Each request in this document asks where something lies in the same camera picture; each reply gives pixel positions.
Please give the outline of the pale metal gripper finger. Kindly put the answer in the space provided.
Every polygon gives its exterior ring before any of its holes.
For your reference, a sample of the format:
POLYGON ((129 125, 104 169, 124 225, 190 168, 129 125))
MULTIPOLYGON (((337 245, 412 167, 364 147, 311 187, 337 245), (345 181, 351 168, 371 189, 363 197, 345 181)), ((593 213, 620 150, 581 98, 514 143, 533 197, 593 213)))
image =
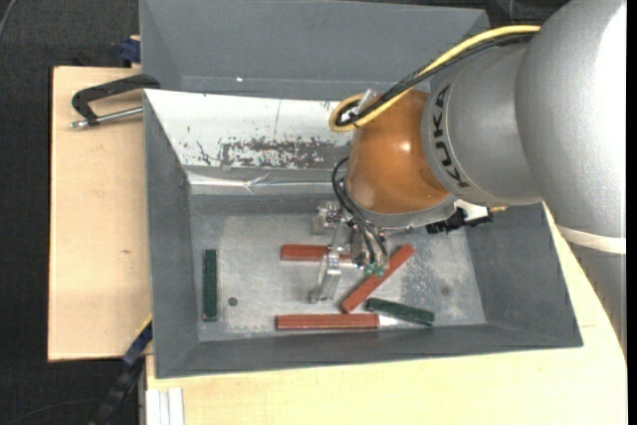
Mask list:
POLYGON ((327 229, 335 228, 342 217, 338 202, 320 202, 311 222, 313 235, 322 235, 327 229))
POLYGON ((310 302, 332 301, 341 276, 339 256, 329 253, 321 260, 318 280, 315 287, 310 291, 310 302))

